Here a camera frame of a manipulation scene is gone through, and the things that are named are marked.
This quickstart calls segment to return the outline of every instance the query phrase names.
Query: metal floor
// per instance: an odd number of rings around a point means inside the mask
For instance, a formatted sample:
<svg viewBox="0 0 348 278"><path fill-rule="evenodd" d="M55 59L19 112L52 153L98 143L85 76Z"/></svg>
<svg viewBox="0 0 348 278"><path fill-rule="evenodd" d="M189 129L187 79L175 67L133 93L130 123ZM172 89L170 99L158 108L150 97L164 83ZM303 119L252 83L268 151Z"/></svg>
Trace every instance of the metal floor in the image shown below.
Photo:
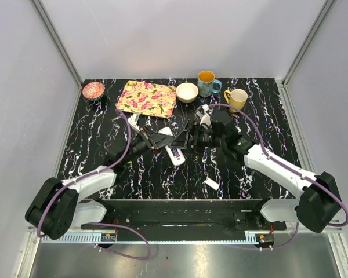
<svg viewBox="0 0 348 278"><path fill-rule="evenodd" d="M277 244L288 239L276 235ZM114 250L146 255L144 245L115 245ZM111 277L340 277L328 238L299 233L287 248L248 251L221 245L153 245L149 261L134 261L92 245L41 243L32 267L32 278Z"/></svg>

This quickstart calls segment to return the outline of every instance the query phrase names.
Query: yellow mug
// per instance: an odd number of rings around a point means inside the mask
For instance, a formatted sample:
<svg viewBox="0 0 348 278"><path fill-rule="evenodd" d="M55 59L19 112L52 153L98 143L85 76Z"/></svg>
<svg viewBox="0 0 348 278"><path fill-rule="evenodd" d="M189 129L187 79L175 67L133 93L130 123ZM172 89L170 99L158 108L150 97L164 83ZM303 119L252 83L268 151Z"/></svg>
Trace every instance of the yellow mug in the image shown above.
<svg viewBox="0 0 348 278"><path fill-rule="evenodd" d="M241 89L234 89L232 92L225 90L224 97L226 98L226 101L229 105L232 105L241 110L244 107L246 100L248 99L248 93ZM230 111L237 113L235 109L230 108Z"/></svg>

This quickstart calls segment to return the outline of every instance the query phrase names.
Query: floral placemat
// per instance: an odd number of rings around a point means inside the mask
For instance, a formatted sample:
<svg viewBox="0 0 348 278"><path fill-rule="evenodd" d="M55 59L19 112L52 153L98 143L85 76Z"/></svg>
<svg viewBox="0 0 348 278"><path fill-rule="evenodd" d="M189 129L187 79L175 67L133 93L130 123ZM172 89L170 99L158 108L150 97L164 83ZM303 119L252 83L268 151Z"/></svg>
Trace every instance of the floral placemat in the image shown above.
<svg viewBox="0 0 348 278"><path fill-rule="evenodd" d="M129 80L117 109L125 112L168 118L176 101L176 87Z"/></svg>

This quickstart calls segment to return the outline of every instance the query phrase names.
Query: remote control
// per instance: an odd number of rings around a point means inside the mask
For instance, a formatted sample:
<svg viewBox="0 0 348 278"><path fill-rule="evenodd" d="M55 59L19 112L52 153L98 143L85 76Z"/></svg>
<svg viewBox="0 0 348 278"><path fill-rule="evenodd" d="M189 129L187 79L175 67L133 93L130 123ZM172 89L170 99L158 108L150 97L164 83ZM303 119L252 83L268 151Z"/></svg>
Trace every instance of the remote control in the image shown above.
<svg viewBox="0 0 348 278"><path fill-rule="evenodd" d="M164 127L163 129L160 129L158 132L161 134L173 136L170 127ZM173 162L174 166L181 165L184 163L184 161L186 161L186 158L184 158L184 155L180 149L169 148L168 146L165 146L165 149L168 152L168 155L171 161Z"/></svg>

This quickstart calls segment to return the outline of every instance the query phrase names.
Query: white wall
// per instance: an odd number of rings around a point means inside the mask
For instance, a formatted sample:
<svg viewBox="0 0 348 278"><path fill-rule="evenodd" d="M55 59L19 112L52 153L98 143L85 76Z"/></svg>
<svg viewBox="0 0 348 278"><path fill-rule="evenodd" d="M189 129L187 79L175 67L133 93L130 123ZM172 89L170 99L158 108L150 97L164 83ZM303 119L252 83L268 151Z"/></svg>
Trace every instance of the white wall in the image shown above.
<svg viewBox="0 0 348 278"><path fill-rule="evenodd" d="M77 87L28 0L0 0L0 277L60 153Z"/></svg>
<svg viewBox="0 0 348 278"><path fill-rule="evenodd" d="M283 78L325 0L42 0L82 78Z"/></svg>
<svg viewBox="0 0 348 278"><path fill-rule="evenodd" d="M336 2L288 89L315 170L334 175L348 206L348 0Z"/></svg>

